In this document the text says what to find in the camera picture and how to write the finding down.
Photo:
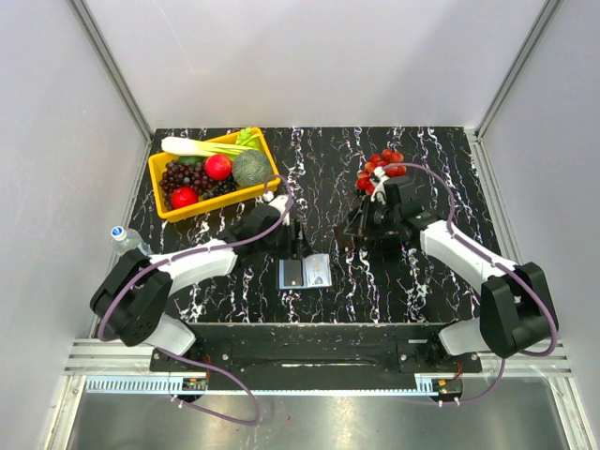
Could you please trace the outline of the black credit card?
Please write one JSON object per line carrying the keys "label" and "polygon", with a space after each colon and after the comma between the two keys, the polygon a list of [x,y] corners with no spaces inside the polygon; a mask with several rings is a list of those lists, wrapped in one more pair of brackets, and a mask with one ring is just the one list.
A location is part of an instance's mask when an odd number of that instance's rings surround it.
{"label": "black credit card", "polygon": [[282,271],[284,286],[297,287],[304,283],[303,264],[301,260],[285,260]]}

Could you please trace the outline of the black leather card holder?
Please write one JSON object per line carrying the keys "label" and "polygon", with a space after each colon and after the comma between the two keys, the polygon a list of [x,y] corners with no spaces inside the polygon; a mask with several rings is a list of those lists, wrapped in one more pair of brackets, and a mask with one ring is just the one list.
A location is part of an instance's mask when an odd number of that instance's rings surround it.
{"label": "black leather card holder", "polygon": [[297,287],[286,287],[283,285],[283,262],[278,261],[277,267],[277,288],[282,291],[287,290],[307,290],[324,289],[332,286],[332,274],[330,267],[330,258],[327,254],[312,254],[301,259],[303,264],[304,283]]}

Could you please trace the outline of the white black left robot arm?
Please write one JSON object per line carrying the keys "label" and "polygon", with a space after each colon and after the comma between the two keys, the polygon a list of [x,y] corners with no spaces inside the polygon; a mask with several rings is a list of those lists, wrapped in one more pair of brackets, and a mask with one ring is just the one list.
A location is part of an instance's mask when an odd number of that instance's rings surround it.
{"label": "white black left robot arm", "polygon": [[196,334],[166,313],[170,296],[209,278],[228,276],[242,256],[278,244],[290,225],[289,195],[264,195],[265,203],[217,237],[196,247],[147,255],[127,251],[97,289],[90,308],[99,318],[97,336],[128,347],[149,345],[170,353],[183,370],[203,360]]}

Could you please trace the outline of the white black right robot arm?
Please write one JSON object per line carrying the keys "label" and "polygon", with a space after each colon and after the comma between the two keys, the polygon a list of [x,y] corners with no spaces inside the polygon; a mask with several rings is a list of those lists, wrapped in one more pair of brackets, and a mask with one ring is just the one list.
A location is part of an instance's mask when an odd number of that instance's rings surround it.
{"label": "white black right robot arm", "polygon": [[478,317],[445,326],[427,346],[428,363],[439,371],[455,365],[464,353],[491,352],[501,358],[529,353],[544,340],[554,347],[558,320],[543,269],[518,264],[476,243],[449,217],[425,209],[409,178],[366,180],[360,208],[360,236],[396,239],[420,249],[465,280],[479,296]]}

